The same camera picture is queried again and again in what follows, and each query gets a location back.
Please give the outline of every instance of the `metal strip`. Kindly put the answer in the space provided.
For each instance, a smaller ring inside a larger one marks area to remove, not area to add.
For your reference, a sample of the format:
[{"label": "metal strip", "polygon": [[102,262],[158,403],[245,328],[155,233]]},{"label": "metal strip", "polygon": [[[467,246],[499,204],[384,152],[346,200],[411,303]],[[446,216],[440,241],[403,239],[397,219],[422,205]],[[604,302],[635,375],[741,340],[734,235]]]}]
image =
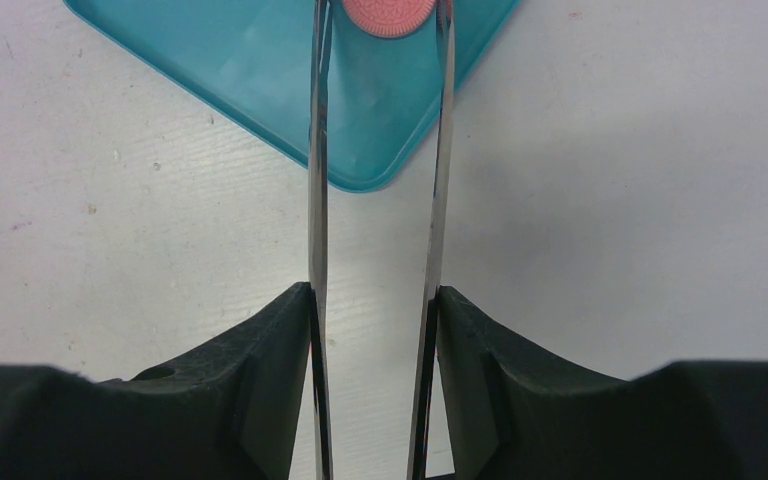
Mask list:
[{"label": "metal strip", "polygon": [[437,49],[443,72],[443,89],[431,204],[431,233],[425,266],[425,290],[413,394],[408,480],[425,480],[428,451],[428,418],[431,412],[431,384],[434,378],[434,351],[437,340],[437,294],[442,274],[443,231],[446,227],[449,164],[452,158],[452,110],[455,97],[455,16],[452,3],[451,0],[437,0]]},{"label": "metal strip", "polygon": [[313,290],[310,324],[313,405],[316,428],[316,478],[332,480],[331,413],[325,353],[325,297],[328,291],[328,66],[331,58],[330,0],[315,0],[310,79],[310,156],[308,161],[308,275]]}]

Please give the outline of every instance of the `pink round object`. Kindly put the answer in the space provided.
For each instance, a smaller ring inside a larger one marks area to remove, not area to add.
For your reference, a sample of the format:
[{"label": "pink round object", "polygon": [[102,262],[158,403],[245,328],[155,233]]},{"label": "pink round object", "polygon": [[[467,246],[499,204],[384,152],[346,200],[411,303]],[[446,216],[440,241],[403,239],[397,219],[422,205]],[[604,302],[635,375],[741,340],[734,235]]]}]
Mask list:
[{"label": "pink round object", "polygon": [[361,30],[382,38],[414,32],[431,15],[435,0],[343,0],[349,18]]}]

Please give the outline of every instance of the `white surface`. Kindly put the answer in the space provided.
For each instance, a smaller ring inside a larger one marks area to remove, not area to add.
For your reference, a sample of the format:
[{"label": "white surface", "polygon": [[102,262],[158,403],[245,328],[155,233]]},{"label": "white surface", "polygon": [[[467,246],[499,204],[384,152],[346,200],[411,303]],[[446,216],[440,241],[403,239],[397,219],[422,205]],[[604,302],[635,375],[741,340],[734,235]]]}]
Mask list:
[{"label": "white surface", "polygon": [[[768,358],[768,1],[524,0],[455,132],[444,283],[620,377]],[[338,478],[406,468],[432,146],[331,193]],[[222,332],[306,277],[305,199],[304,170],[58,1],[0,0],[0,362],[127,378]]]}]

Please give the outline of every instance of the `tray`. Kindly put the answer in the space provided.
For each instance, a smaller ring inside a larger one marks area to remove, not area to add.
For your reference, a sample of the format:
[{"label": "tray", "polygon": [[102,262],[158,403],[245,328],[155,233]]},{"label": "tray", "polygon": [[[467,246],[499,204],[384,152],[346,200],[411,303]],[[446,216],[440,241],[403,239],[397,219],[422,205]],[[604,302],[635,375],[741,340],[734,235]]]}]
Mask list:
[{"label": "tray", "polygon": [[[455,0],[456,87],[519,0]],[[65,0],[87,23],[271,144],[307,164],[313,2]],[[334,2],[328,179],[384,187],[437,119],[434,15],[396,40],[358,29]]]}]

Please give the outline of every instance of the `black object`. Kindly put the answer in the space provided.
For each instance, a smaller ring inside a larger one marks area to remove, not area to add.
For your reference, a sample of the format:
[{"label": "black object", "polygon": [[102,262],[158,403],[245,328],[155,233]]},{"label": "black object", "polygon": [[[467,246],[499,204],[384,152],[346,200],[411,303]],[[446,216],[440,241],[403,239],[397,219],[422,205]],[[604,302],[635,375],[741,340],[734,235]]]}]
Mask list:
[{"label": "black object", "polygon": [[[768,363],[679,362],[623,382],[450,287],[439,298],[457,473],[434,480],[768,479]],[[294,285],[131,381],[0,367],[0,479],[287,478],[312,305],[310,286]]]}]

